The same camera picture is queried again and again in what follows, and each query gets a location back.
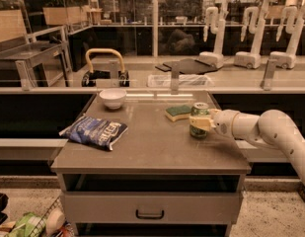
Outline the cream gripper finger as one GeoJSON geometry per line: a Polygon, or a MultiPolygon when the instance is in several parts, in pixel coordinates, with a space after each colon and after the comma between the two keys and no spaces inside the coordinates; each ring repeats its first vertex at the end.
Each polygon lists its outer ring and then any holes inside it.
{"type": "Polygon", "coordinates": [[[190,116],[190,125],[205,131],[211,130],[211,118],[209,116],[190,116]]]}

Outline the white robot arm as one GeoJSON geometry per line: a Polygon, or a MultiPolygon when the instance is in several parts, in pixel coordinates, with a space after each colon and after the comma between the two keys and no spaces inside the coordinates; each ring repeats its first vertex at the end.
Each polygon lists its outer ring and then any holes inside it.
{"type": "Polygon", "coordinates": [[[209,115],[190,116],[190,124],[229,138],[247,141],[259,148],[281,151],[305,187],[305,138],[294,121],[279,110],[268,110],[260,116],[234,110],[210,109],[209,115]]]}

